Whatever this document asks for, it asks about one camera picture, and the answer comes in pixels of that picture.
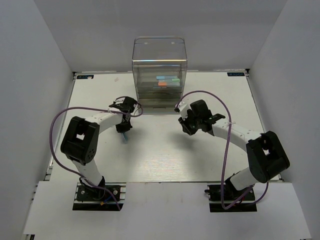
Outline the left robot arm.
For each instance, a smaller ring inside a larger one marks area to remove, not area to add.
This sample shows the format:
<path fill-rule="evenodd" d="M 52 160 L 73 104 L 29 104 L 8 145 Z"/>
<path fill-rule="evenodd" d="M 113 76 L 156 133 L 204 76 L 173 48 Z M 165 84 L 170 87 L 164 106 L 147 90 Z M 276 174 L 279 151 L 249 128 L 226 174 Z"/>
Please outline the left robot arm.
<path fill-rule="evenodd" d="M 131 118 L 142 105 L 132 97 L 118 97 L 105 110 L 89 117 L 71 118 L 63 137 L 60 151 L 71 160 L 80 175 L 80 182 L 88 193 L 99 200 L 105 196 L 105 179 L 95 162 L 98 140 L 101 133 L 115 127 L 119 134 L 133 128 Z"/>

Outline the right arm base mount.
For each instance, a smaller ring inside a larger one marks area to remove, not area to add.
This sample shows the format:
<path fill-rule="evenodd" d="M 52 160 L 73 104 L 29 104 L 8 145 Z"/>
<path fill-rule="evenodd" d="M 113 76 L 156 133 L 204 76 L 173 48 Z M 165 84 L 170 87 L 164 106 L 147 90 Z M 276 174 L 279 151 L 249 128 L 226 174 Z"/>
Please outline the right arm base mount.
<path fill-rule="evenodd" d="M 239 198 L 246 190 L 243 189 L 233 194 L 230 189 L 226 188 L 224 185 L 224 205 L 227 207 L 237 198 Z M 232 207 L 229 209 L 224 209 L 221 203 L 221 185 L 211 184 L 207 185 L 204 190 L 204 194 L 208 196 L 209 200 L 209 210 L 211 213 L 250 213 L 257 212 L 256 196 L 254 190 L 251 189 L 245 196 L 240 198 Z"/>

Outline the blue cap highlighter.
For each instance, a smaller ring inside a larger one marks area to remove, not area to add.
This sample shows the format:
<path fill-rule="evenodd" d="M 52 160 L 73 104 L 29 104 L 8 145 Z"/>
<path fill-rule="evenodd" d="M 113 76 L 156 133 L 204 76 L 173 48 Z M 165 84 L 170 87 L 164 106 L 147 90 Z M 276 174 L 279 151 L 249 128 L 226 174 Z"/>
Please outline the blue cap highlighter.
<path fill-rule="evenodd" d="M 176 76 L 172 76 L 172 75 L 156 76 L 156 79 L 158 81 L 168 80 L 168 79 L 175 79 L 175 78 L 176 78 Z"/>

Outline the orange cap highlighter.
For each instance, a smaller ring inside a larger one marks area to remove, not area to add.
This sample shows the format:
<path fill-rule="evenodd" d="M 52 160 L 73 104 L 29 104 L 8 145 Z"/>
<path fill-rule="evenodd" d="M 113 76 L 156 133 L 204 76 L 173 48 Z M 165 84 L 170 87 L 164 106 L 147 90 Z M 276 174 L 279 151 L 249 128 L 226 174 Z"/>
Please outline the orange cap highlighter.
<path fill-rule="evenodd" d="M 159 87 L 180 87 L 181 85 L 179 82 L 175 82 L 175 81 L 170 81 L 170 82 L 159 81 L 158 86 Z"/>

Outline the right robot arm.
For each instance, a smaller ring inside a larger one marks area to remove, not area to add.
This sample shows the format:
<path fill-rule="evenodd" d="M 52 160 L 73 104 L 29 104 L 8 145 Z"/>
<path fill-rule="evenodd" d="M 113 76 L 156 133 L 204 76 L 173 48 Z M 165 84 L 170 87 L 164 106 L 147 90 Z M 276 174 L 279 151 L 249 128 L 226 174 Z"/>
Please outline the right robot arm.
<path fill-rule="evenodd" d="M 236 200 L 256 183 L 267 183 L 290 167 L 290 161 L 276 133 L 259 133 L 230 123 L 222 114 L 212 114 L 204 100 L 179 103 L 175 111 L 184 133 L 192 136 L 202 130 L 214 137 L 229 140 L 247 154 L 248 167 L 224 182 L 226 195 Z"/>

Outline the blue pen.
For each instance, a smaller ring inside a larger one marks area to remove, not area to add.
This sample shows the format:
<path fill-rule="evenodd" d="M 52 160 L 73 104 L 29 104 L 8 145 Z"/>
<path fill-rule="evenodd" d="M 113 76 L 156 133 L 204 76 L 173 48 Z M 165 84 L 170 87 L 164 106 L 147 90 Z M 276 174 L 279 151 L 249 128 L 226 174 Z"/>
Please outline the blue pen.
<path fill-rule="evenodd" d="M 124 143 L 128 142 L 128 137 L 125 132 L 122 133 Z"/>

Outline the green cap highlighter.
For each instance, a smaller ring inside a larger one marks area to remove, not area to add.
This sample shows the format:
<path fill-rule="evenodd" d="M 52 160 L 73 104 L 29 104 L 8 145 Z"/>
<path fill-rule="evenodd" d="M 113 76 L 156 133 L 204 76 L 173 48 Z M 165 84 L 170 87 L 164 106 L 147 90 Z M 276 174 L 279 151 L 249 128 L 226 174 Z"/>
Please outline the green cap highlighter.
<path fill-rule="evenodd" d="M 173 78 L 171 81 L 172 81 L 172 82 L 175 82 L 175 83 L 179 83 L 179 82 L 180 82 L 180 79 L 179 79 L 179 78 Z"/>

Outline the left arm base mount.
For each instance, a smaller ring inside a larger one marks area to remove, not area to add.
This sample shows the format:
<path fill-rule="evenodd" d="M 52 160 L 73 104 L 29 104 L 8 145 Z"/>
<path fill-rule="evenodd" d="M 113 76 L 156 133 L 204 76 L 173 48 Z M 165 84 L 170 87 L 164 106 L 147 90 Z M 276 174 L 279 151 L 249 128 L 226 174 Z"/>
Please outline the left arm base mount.
<path fill-rule="evenodd" d="M 96 212 L 120 211 L 125 203 L 126 186 L 127 184 L 124 182 L 105 184 L 105 188 L 112 192 L 116 201 L 118 202 L 118 208 L 116 202 L 109 192 L 96 188 L 90 188 L 78 182 L 74 195 L 72 210 Z"/>

